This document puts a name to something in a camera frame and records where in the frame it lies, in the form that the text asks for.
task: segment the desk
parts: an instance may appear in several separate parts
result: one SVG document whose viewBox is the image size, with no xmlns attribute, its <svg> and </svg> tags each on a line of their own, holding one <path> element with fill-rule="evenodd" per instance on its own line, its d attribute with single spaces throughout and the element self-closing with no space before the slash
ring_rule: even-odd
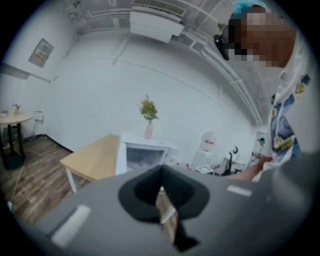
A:
<svg viewBox="0 0 320 256">
<path fill-rule="evenodd" d="M 0 126 L 8 126 L 8 140 L 10 145 L 10 154 L 5 155 L 4 146 L 0 132 L 0 153 L 2 157 L 3 167 L 7 170 L 15 170 L 24 165 L 26 155 L 22 144 L 21 123 L 32 119 L 30 114 L 9 114 L 7 116 L 0 115 Z M 20 153 L 15 152 L 12 142 L 11 125 L 17 126 L 18 144 Z"/>
<path fill-rule="evenodd" d="M 60 160 L 74 193 L 77 176 L 94 182 L 116 175 L 118 144 L 119 137 L 110 134 Z"/>
</svg>

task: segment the gray surface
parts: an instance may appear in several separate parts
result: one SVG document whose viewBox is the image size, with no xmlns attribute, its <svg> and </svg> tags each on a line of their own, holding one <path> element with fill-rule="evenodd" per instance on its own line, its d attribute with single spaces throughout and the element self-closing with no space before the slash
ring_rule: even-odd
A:
<svg viewBox="0 0 320 256">
<path fill-rule="evenodd" d="M 177 170 L 205 185 L 210 200 L 202 213 L 183 221 L 200 244 L 183 255 L 269 255 L 299 229 L 316 198 L 320 153 L 302 155 L 264 172 L 258 183 Z M 119 188 L 143 171 L 94 182 L 61 203 L 37 228 L 49 236 L 79 204 L 92 213 L 69 246 L 75 255 L 180 255 L 159 225 L 138 222 L 118 200 Z M 253 191 L 250 197 L 227 191 L 229 185 Z"/>
<path fill-rule="evenodd" d="M 230 184 L 241 184 L 254 189 L 255 183 L 233 181 L 182 170 L 185 175 L 203 183 L 210 192 L 210 201 L 198 218 L 184 221 L 189 236 L 209 246 L 218 234 L 240 211 L 248 197 L 226 191 Z M 71 196 L 45 216 L 37 228 L 49 236 L 69 216 L 77 205 L 83 204 L 92 213 L 75 236 L 69 249 L 79 255 L 179 255 L 159 225 L 138 222 L 122 208 L 118 200 L 119 188 L 140 175 L 136 171 L 94 182 Z M 188 255 L 200 246 L 186 251 Z"/>
</svg>

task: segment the air vent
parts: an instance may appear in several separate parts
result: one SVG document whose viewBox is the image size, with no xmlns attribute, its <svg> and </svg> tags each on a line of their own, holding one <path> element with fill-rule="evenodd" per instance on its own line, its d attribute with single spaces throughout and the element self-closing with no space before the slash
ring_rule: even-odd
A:
<svg viewBox="0 0 320 256">
<path fill-rule="evenodd" d="M 176 5 L 169 4 L 166 2 L 156 1 L 156 0 L 134 0 L 132 5 L 158 9 L 158 10 L 170 13 L 170 14 L 177 15 L 181 18 L 186 12 L 185 9 L 182 9 Z"/>
</svg>

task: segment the framed picture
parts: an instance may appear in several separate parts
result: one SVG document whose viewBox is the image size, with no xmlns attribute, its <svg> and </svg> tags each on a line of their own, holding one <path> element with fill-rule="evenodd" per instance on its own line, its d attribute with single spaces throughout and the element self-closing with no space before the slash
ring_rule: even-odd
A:
<svg viewBox="0 0 320 256">
<path fill-rule="evenodd" d="M 29 58 L 29 62 L 43 68 L 54 47 L 45 39 L 41 39 Z"/>
</svg>

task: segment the white wall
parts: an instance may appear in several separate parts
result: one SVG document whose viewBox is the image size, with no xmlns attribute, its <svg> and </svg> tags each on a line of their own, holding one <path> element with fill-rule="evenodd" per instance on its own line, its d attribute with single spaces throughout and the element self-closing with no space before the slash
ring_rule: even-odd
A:
<svg viewBox="0 0 320 256">
<path fill-rule="evenodd" d="M 40 111 L 45 92 L 49 86 L 47 81 L 29 76 L 27 80 L 1 74 L 0 76 L 0 111 L 12 112 L 12 105 L 22 106 L 22 113 Z M 22 124 L 23 136 L 29 137 L 32 132 L 43 134 L 43 123 L 30 120 Z"/>
<path fill-rule="evenodd" d="M 68 54 L 76 31 L 62 11 L 62 1 L 47 1 L 34 12 L 16 35 L 3 63 L 31 75 L 27 74 L 27 80 L 25 80 L 0 74 L 0 111 L 11 111 L 11 106 L 15 103 L 22 105 L 22 111 L 25 113 L 32 114 L 33 111 L 42 110 L 41 105 L 50 84 L 49 81 L 59 63 Z M 28 61 L 42 38 L 54 47 L 43 68 Z M 22 124 L 25 137 L 31 135 L 34 124 L 34 120 Z M 38 123 L 35 133 L 43 134 L 44 132 L 43 125 Z"/>
<path fill-rule="evenodd" d="M 46 1 L 40 6 L 16 35 L 3 62 L 51 80 L 59 62 L 67 55 L 76 31 L 62 10 L 63 2 L 59 0 Z M 54 47 L 43 68 L 29 62 L 42 38 Z"/>
<path fill-rule="evenodd" d="M 206 131 L 218 135 L 215 162 L 235 145 L 248 162 L 253 126 L 224 77 L 177 42 L 136 35 L 112 66 L 124 37 L 112 31 L 79 38 L 47 90 L 46 133 L 73 151 L 109 133 L 142 135 L 147 122 L 137 104 L 148 94 L 158 108 L 153 136 L 179 147 L 179 162 L 192 162 Z M 233 98 L 218 99 L 220 84 Z"/>
</svg>

